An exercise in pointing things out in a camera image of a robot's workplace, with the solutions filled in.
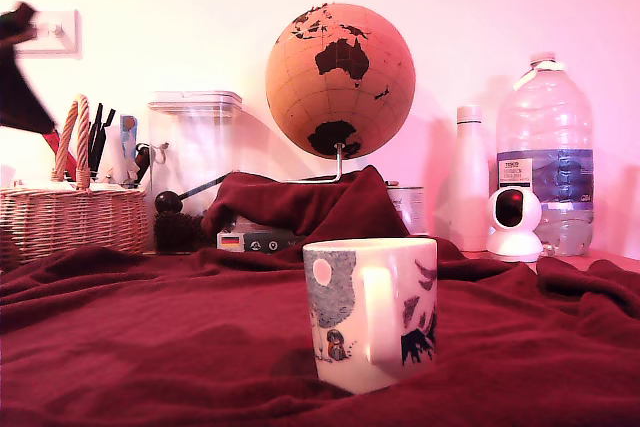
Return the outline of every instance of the red fleece blanket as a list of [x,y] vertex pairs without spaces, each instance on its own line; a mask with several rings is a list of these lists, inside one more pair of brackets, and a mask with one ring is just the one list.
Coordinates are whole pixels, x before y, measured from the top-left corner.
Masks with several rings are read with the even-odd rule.
[[[407,233],[373,168],[321,186],[232,174],[204,227],[233,212],[307,241]],[[438,247],[437,367],[366,395],[316,377],[299,245],[24,265],[0,276],[0,425],[640,425],[639,275]]]

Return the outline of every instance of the white plastic bottle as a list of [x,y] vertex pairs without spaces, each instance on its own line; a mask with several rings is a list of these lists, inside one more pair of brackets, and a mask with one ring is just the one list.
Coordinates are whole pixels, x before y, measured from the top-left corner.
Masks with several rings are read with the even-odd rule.
[[499,111],[499,187],[532,186],[544,255],[580,255],[591,244],[592,123],[589,102],[552,52],[531,57]]
[[476,105],[458,107],[458,133],[449,193],[449,240],[463,252],[486,250],[489,159],[482,136],[482,112]]

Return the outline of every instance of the metal can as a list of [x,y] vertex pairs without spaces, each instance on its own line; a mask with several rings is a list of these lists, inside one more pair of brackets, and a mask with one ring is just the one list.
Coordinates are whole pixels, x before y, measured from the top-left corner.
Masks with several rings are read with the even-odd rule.
[[387,192],[393,202],[398,215],[410,234],[426,233],[426,219],[424,212],[424,188],[400,187],[387,182]]

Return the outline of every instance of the security camera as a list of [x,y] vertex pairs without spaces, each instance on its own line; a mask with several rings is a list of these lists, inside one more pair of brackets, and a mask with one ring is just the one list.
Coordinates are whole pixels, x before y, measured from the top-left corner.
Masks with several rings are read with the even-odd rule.
[[533,233],[542,218],[542,207],[531,189],[503,187],[489,198],[488,215],[495,229],[487,250],[507,262],[535,262],[542,243]]

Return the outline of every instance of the globe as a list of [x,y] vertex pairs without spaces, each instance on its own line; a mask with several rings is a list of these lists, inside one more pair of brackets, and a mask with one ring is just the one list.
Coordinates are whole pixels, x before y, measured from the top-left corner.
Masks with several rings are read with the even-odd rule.
[[324,4],[296,17],[276,40],[267,101],[298,147],[335,158],[369,154],[404,124],[415,92],[409,48],[385,18],[361,6]]

